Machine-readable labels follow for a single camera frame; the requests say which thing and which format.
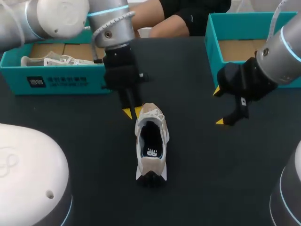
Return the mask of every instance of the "metal screw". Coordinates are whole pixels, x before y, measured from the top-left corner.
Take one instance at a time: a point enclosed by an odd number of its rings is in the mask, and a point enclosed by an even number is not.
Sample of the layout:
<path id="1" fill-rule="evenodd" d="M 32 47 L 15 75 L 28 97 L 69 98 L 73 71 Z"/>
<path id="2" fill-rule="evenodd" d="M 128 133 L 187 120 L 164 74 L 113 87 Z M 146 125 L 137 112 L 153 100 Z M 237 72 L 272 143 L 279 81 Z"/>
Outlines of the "metal screw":
<path id="1" fill-rule="evenodd" d="M 104 35 L 108 39 L 112 38 L 112 32 L 110 32 L 110 31 L 105 32 Z"/>
<path id="2" fill-rule="evenodd" d="M 262 52 L 262 55 L 266 57 L 269 54 L 269 48 L 265 48 Z"/>

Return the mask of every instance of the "box logo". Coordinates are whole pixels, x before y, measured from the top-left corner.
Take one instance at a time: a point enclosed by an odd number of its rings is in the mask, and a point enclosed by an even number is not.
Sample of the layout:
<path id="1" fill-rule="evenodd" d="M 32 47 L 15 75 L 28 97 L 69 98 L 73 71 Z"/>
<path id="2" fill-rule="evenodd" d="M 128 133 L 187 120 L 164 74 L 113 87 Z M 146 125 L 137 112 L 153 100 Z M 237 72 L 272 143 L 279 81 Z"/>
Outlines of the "box logo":
<path id="1" fill-rule="evenodd" d="M 29 85 L 31 88 L 45 88 L 46 84 L 43 80 L 43 77 L 27 77 Z"/>

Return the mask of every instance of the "sneaker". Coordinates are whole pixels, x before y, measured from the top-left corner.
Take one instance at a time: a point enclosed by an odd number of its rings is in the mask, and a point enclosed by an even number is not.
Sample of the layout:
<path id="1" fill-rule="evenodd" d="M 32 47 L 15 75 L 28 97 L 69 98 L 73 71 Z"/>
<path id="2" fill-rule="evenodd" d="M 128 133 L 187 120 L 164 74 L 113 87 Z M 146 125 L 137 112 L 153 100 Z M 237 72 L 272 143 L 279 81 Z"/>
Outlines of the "sneaker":
<path id="1" fill-rule="evenodd" d="M 155 174 L 167 180 L 166 145 L 169 133 L 165 117 L 154 104 L 144 104 L 136 121 L 138 167 L 136 180 Z"/>
<path id="2" fill-rule="evenodd" d="M 60 60 L 61 55 L 54 52 L 49 52 L 45 57 L 42 58 L 29 58 L 28 56 L 24 56 L 21 58 L 21 66 L 44 66 L 45 58 Z"/>
<path id="3" fill-rule="evenodd" d="M 60 66 L 60 65 L 93 65 L 94 62 L 88 60 L 78 60 L 69 56 L 68 59 L 63 58 L 62 56 L 60 60 L 54 60 L 50 58 L 44 59 L 44 66 Z"/>
<path id="4" fill-rule="evenodd" d="M 54 52 L 48 53 L 43 58 L 21 58 L 21 66 L 51 66 L 51 65 L 93 65 L 94 62 L 89 60 L 75 59 L 67 55 L 59 55 Z"/>

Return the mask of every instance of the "gray robot arm segment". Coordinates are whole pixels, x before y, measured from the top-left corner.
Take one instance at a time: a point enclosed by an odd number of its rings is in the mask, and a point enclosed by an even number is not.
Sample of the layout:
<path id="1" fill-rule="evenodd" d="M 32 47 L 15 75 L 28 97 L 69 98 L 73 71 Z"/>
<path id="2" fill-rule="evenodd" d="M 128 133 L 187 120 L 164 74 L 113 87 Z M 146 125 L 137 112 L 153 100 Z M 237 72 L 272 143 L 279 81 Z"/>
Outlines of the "gray robot arm segment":
<path id="1" fill-rule="evenodd" d="M 301 76 L 301 14 L 257 51 L 256 60 L 265 76 L 278 85 L 289 84 Z"/>

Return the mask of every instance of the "shoe tongue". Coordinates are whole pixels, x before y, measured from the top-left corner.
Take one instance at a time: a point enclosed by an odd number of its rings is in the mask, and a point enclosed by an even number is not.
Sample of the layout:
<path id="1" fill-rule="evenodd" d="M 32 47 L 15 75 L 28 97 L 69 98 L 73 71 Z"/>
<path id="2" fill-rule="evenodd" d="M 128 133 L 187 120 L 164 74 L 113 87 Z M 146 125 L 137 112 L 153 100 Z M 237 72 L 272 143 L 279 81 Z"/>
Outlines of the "shoe tongue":
<path id="1" fill-rule="evenodd" d="M 155 117 L 147 117 L 147 118 L 144 118 L 144 119 L 142 119 L 142 120 L 140 121 L 139 124 L 142 125 L 142 126 L 145 126 L 146 123 L 147 123 L 148 121 L 154 122 L 154 123 L 155 123 L 157 126 L 159 126 L 159 127 L 162 126 L 162 121 L 159 120 L 159 119 L 157 119 L 157 118 L 155 118 Z"/>

